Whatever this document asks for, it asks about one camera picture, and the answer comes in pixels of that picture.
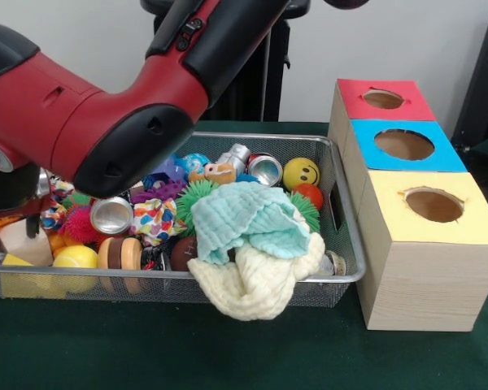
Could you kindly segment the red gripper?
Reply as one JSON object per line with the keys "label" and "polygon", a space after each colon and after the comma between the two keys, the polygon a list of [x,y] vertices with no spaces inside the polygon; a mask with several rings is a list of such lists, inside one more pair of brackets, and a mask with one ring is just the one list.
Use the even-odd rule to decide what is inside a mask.
{"label": "red gripper", "polygon": [[0,211],[0,229],[21,219],[27,219],[28,228],[31,228],[31,238],[35,239],[41,229],[41,209],[39,207],[25,207],[16,210]]}

